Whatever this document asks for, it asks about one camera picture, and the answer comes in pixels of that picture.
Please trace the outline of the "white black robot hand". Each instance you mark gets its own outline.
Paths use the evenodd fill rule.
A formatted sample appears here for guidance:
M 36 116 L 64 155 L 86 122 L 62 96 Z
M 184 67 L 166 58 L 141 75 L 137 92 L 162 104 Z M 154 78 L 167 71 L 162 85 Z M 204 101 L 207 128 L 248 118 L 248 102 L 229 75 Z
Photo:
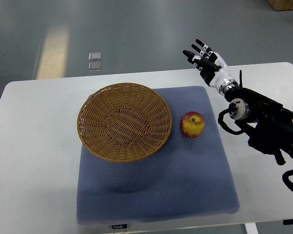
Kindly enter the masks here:
M 195 42 L 191 47 L 196 53 L 184 50 L 183 54 L 187 57 L 187 61 L 199 71 L 204 82 L 209 87 L 215 88 L 221 95 L 237 86 L 237 81 L 230 75 L 229 66 L 224 59 L 202 41 L 196 39 Z

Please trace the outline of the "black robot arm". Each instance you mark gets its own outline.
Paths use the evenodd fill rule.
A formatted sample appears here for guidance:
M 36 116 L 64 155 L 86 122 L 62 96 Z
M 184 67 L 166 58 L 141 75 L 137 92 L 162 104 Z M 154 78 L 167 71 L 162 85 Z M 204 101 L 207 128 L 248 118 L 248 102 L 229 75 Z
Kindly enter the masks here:
M 273 155 L 278 165 L 286 163 L 282 153 L 293 159 L 293 112 L 235 80 L 223 89 L 229 107 L 219 113 L 218 123 L 233 135 L 247 134 L 248 145 Z

